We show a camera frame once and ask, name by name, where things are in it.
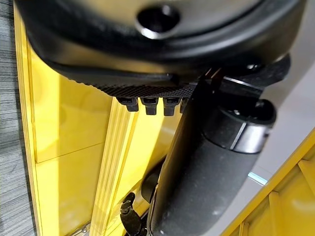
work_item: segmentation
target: yellow panel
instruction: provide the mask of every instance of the yellow panel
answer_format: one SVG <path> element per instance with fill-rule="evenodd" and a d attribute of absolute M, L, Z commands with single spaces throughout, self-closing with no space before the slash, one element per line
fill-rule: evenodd
<path fill-rule="evenodd" d="M 268 202 L 249 224 L 249 236 L 272 236 L 270 208 Z"/>
<path fill-rule="evenodd" d="M 21 102 L 21 113 L 24 131 L 24 141 L 26 157 L 28 163 L 28 173 L 30 178 L 30 189 L 32 196 L 32 205 L 34 210 L 36 231 L 42 235 L 41 217 L 38 202 L 37 176 L 35 168 L 35 143 L 33 140 L 32 126 L 32 102 L 28 70 L 28 43 L 25 35 L 25 28 L 14 5 L 14 29 L 15 29 L 15 46 L 16 60 L 19 80 L 19 93 Z"/>
<path fill-rule="evenodd" d="M 302 173 L 291 179 L 279 195 L 283 209 L 285 235 L 314 236 L 315 197 Z"/>
<path fill-rule="evenodd" d="M 36 164 L 43 235 L 64 236 L 89 222 L 103 144 Z"/>
<path fill-rule="evenodd" d="M 145 107 L 140 105 L 139 112 L 133 119 L 121 122 L 119 119 L 123 115 L 118 115 L 116 109 L 119 110 L 112 109 L 109 121 L 91 223 L 91 236 L 122 235 L 124 228 L 119 217 L 120 206 L 130 191 L 136 193 L 134 202 L 136 211 L 141 215 L 148 209 L 149 205 L 140 193 L 142 178 L 167 154 L 181 117 L 179 107 L 175 116 L 164 117 L 162 100 L 157 106 L 156 116 L 147 116 Z M 120 126 L 128 128 L 112 132 L 111 129 L 117 126 L 112 122 L 112 117 Z M 111 153 L 110 149 L 119 151 Z"/>
<path fill-rule="evenodd" d="M 37 234 L 64 236 L 91 220 L 112 98 L 45 65 L 14 19 Z"/>
<path fill-rule="evenodd" d="M 249 228 L 249 224 L 248 223 L 242 223 L 240 225 L 240 231 L 239 231 L 239 236 L 248 236 L 248 228 Z"/>
<path fill-rule="evenodd" d="M 37 162 L 105 141 L 112 97 L 59 75 L 31 52 Z"/>
<path fill-rule="evenodd" d="M 273 236 L 284 236 L 282 202 L 278 192 L 272 191 L 269 194 L 271 225 Z"/>
<path fill-rule="evenodd" d="M 313 192 L 310 189 L 310 187 L 312 188 L 315 178 L 314 155 L 315 129 L 312 130 L 308 137 L 306 137 L 302 144 L 271 180 L 268 181 L 257 196 L 254 197 L 235 220 L 231 222 L 221 236 L 231 236 L 235 232 L 235 229 L 244 221 L 250 224 L 249 236 L 273 235 L 272 231 L 270 231 L 272 227 L 274 230 L 276 227 L 281 228 L 281 233 L 285 236 L 315 235 L 315 208 L 313 207 L 315 201 Z M 298 167 L 298 163 L 302 158 L 306 158 L 310 161 L 307 163 L 302 161 L 299 164 L 301 169 L 304 167 L 305 177 L 303 177 Z M 263 213 L 263 215 L 257 214 L 257 209 L 264 207 L 264 200 L 273 190 L 279 193 L 276 197 L 276 203 L 273 202 L 273 206 L 281 205 L 281 207 L 278 206 L 279 208 L 276 210 L 276 214 L 275 212 L 270 212 L 265 216 L 265 213 Z M 276 218 L 277 222 L 267 219 L 270 215 L 272 215 L 274 219 Z"/>
<path fill-rule="evenodd" d="M 309 187 L 311 188 L 313 194 L 315 195 L 315 162 L 301 160 L 299 162 L 299 167 L 307 181 Z"/>

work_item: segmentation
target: black latch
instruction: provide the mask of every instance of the black latch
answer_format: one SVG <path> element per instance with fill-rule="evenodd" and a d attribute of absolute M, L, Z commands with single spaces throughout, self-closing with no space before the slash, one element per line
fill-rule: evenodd
<path fill-rule="evenodd" d="M 130 236 L 146 236 L 147 229 L 143 226 L 140 216 L 133 209 L 134 193 L 129 193 L 123 201 L 120 209 L 120 219 Z"/>

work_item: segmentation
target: textured black surface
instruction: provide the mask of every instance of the textured black surface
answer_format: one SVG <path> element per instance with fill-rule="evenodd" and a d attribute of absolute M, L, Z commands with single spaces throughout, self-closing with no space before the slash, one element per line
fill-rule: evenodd
<path fill-rule="evenodd" d="M 0 0 L 0 235 L 36 235 L 18 90 L 13 2 Z"/>
<path fill-rule="evenodd" d="M 93 85 L 110 96 L 115 97 L 190 97 L 196 85 L 184 87 L 129 86 L 106 87 Z"/>

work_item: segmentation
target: black plastic housing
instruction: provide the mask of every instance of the black plastic housing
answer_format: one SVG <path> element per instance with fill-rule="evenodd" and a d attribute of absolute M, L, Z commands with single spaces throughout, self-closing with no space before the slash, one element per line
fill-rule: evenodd
<path fill-rule="evenodd" d="M 150 40 L 131 29 L 117 30 L 113 23 L 71 1 L 15 3 L 35 52 L 68 78 L 105 92 L 110 88 L 113 96 L 129 87 L 137 87 L 139 93 L 173 87 L 161 96 L 185 97 L 191 92 L 186 88 L 189 82 L 197 81 L 212 64 L 269 64 L 286 55 L 306 1 L 264 0 L 221 28 L 165 40 Z"/>

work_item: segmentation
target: gray floor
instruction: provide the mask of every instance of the gray floor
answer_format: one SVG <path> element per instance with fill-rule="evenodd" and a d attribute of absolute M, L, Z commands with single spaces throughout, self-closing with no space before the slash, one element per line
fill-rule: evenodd
<path fill-rule="evenodd" d="M 15 58 L 13 3 L 0 0 L 0 236 L 33 236 Z"/>

